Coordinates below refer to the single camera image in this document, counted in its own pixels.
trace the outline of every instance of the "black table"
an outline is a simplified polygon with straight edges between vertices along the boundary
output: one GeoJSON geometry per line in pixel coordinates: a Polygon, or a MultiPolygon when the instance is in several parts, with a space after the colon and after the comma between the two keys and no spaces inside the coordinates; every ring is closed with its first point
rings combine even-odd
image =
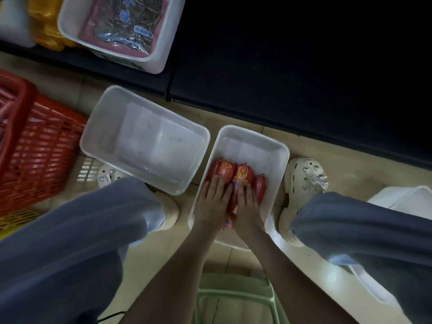
{"type": "Polygon", "coordinates": [[[208,2],[186,1],[159,75],[84,49],[58,53],[1,42],[0,51],[432,169],[430,97],[418,74],[426,48],[405,4],[402,17],[395,5],[208,2]]]}

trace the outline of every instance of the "white crocs shoe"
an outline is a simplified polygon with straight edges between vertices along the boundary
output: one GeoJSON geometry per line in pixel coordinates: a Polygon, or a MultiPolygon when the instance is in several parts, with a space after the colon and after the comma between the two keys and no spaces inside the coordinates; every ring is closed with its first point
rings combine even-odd
{"type": "MultiPolygon", "coordinates": [[[[115,169],[110,165],[103,165],[99,169],[98,173],[98,184],[99,187],[105,187],[108,184],[111,184],[115,180],[118,180],[123,177],[131,177],[130,175],[123,173],[121,170],[115,169]]],[[[172,200],[169,196],[162,192],[154,193],[156,201],[158,201],[163,210],[165,211],[165,221],[162,225],[157,229],[157,231],[168,230],[174,226],[177,221],[179,210],[178,206],[174,200],[172,200]]]]}
{"type": "Polygon", "coordinates": [[[290,232],[290,225],[299,210],[313,196],[327,191],[327,175],[316,160],[294,158],[286,167],[283,181],[285,193],[289,195],[289,204],[279,215],[277,230],[285,241],[296,247],[302,247],[304,244],[290,232]]]}

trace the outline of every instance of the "red basket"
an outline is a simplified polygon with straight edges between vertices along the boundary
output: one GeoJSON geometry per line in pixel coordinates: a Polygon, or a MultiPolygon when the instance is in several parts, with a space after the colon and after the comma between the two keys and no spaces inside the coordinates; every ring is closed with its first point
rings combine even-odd
{"type": "Polygon", "coordinates": [[[79,151],[87,119],[0,70],[16,96],[0,151],[0,216],[59,194],[79,151]]]}

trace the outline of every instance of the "hand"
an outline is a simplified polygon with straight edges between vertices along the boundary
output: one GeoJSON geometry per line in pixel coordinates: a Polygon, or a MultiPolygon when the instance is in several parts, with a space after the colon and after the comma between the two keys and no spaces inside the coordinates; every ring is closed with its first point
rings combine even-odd
{"type": "Polygon", "coordinates": [[[225,179],[213,177],[212,182],[204,183],[197,205],[195,206],[194,227],[205,225],[214,232],[219,232],[225,225],[225,213],[232,192],[232,184],[224,193],[225,179]]]}
{"type": "Polygon", "coordinates": [[[261,218],[257,196],[252,191],[251,185],[248,184],[246,186],[239,186],[237,194],[237,216],[233,219],[232,226],[239,235],[239,237],[243,241],[245,241],[245,239],[247,240],[249,236],[253,235],[255,230],[258,229],[265,231],[264,222],[261,218]]]}

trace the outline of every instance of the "black cable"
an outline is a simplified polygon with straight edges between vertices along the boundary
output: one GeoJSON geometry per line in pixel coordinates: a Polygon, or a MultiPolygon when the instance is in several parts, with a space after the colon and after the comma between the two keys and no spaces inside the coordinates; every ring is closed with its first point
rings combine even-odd
{"type": "Polygon", "coordinates": [[[114,316],[117,316],[117,315],[122,315],[122,314],[126,314],[126,312],[125,312],[125,311],[119,311],[118,313],[115,313],[115,314],[112,314],[112,315],[110,315],[110,316],[107,316],[107,317],[104,317],[104,318],[100,319],[100,320],[98,321],[98,323],[100,323],[100,322],[102,322],[102,321],[105,321],[105,320],[107,320],[107,319],[110,319],[111,317],[114,317],[114,316]]]}

